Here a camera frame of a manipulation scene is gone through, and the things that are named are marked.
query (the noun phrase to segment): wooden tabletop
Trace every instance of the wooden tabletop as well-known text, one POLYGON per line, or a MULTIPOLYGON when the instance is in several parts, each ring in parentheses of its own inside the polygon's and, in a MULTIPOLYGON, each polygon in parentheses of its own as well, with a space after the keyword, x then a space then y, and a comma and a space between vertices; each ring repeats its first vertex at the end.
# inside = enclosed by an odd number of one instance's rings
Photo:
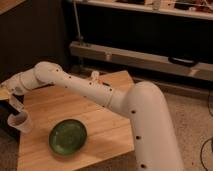
POLYGON ((0 15, 16 7, 26 0, 0 0, 0 15))
MULTIPOLYGON (((121 90, 133 84, 126 71, 100 79, 121 90)), ((134 150, 129 119, 72 91, 57 86, 41 88, 26 94, 24 103, 34 128, 21 134, 18 171, 76 170, 134 150), (49 149, 48 136, 58 122, 71 118, 85 124, 88 138, 76 154, 61 158, 49 149)))

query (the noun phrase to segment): white object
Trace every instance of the white object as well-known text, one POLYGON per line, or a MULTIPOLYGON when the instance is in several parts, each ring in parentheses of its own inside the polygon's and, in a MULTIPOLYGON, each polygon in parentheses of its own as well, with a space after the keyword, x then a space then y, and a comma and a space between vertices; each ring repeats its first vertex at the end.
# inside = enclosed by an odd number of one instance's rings
MULTIPOLYGON (((167 103, 160 89, 153 83, 141 82, 132 86, 128 92, 122 92, 69 75, 59 65, 49 62, 40 62, 34 69, 4 82, 4 86, 16 95, 45 84, 75 90, 97 104, 130 118, 138 170, 183 171, 167 103)), ((14 125, 13 117, 9 118, 8 123, 13 127, 19 126, 14 125)))

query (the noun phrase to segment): shelf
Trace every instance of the shelf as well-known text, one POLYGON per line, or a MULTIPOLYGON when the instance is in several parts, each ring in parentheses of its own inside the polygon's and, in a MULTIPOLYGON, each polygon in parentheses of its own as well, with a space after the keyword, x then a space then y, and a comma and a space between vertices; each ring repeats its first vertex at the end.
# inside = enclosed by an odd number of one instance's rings
POLYGON ((198 19, 205 19, 205 20, 213 20, 213 13, 207 12, 198 12, 191 10, 180 10, 174 8, 175 2, 174 0, 156 0, 156 3, 159 4, 158 9, 153 9, 152 4, 154 1, 146 0, 144 5, 138 4, 130 4, 130 3, 120 3, 115 2, 114 0, 76 0, 79 4, 85 5, 93 5, 93 6, 100 6, 100 7, 108 7, 108 8, 116 8, 116 9, 124 9, 124 10, 131 10, 131 11, 141 11, 141 12, 149 12, 149 13, 157 13, 157 14, 166 14, 166 15, 174 15, 174 16, 181 16, 181 17, 189 17, 189 18, 198 18, 198 19))

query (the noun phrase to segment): screw hole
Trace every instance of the screw hole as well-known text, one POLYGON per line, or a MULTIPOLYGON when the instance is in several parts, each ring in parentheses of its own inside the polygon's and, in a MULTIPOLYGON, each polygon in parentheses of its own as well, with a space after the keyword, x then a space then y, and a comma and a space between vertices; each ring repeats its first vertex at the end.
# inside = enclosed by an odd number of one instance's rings
POLYGON ((146 169, 147 167, 146 167, 146 165, 142 164, 141 168, 146 169))
POLYGON ((132 110, 132 111, 131 111, 131 113, 132 113, 132 114, 135 114, 135 113, 136 113, 136 111, 135 111, 135 110, 132 110))
POLYGON ((141 136, 136 136, 136 140, 140 140, 141 139, 141 136))

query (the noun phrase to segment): speckled floor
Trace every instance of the speckled floor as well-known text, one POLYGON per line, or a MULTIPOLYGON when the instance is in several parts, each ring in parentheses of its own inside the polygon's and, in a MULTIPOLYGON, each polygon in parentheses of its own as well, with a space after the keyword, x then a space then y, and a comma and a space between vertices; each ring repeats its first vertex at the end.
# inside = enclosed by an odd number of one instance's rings
MULTIPOLYGON (((213 136, 213 117, 209 115, 207 105, 208 92, 195 93, 192 91, 185 95, 178 91, 171 93, 165 89, 164 94, 176 130, 185 171, 204 171, 200 164, 200 149, 203 142, 213 136)), ((0 171, 16 170, 17 151, 18 144, 0 130, 0 171)), ((210 142, 203 150, 203 161, 208 171, 213 171, 213 153, 210 142)), ((130 152, 81 169, 81 171, 135 171, 135 165, 135 155, 130 152)))

